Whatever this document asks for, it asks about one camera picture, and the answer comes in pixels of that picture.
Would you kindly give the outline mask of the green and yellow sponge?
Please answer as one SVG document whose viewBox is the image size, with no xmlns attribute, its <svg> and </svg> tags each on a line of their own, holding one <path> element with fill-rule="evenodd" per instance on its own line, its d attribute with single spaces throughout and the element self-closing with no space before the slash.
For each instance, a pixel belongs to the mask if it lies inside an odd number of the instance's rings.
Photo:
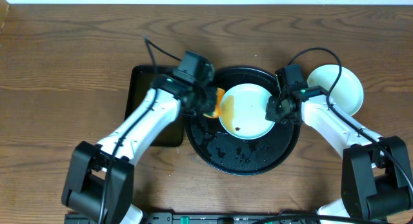
<svg viewBox="0 0 413 224">
<path fill-rule="evenodd" d="M 214 110 L 210 112 L 204 112 L 203 115 L 205 117 L 211 118 L 211 119 L 216 119 L 220 116 L 221 110 L 220 110 L 220 102 L 222 101 L 222 98 L 225 94 L 225 90 L 222 88 L 216 88 L 216 100 L 214 103 Z"/>
</svg>

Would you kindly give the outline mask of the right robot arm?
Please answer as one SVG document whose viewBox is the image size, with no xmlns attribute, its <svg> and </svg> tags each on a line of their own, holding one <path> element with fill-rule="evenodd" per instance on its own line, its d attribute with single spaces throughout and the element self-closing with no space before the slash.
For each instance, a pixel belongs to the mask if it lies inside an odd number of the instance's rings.
<svg viewBox="0 0 413 224">
<path fill-rule="evenodd" d="M 341 156 L 341 197 L 319 208 L 319 215 L 370 221 L 412 209 L 412 169 L 405 142 L 361 125 L 324 88 L 301 88 L 269 97 L 265 118 L 304 123 Z"/>
</svg>

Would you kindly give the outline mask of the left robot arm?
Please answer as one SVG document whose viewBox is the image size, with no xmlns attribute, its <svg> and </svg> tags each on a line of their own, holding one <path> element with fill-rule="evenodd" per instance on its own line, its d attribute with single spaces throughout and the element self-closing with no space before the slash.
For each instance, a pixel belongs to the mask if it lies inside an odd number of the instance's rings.
<svg viewBox="0 0 413 224">
<path fill-rule="evenodd" d="M 155 77 L 143 102 L 115 131 L 95 145 L 82 141 L 76 146 L 62 204 L 96 223 L 141 223 L 143 211 L 132 204 L 134 169 L 141 156 L 182 109 L 217 117 L 224 93 L 213 85 Z"/>
</svg>

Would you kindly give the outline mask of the light blue plate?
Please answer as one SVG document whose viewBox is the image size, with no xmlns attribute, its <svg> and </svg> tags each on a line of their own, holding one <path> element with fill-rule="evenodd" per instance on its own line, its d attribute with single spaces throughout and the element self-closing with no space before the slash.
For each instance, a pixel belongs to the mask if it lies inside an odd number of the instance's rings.
<svg viewBox="0 0 413 224">
<path fill-rule="evenodd" d="M 232 136 L 252 140 L 268 134 L 275 123 L 266 119 L 271 93 L 262 86 L 244 83 L 227 90 L 219 104 L 219 121 Z"/>
<path fill-rule="evenodd" d="M 309 87 L 319 85 L 329 90 L 339 73 L 338 65 L 323 65 L 310 73 L 307 84 Z M 341 76 L 332 90 L 334 101 L 350 116 L 356 114 L 364 100 L 364 90 L 361 81 L 349 69 L 342 67 Z"/>
</svg>

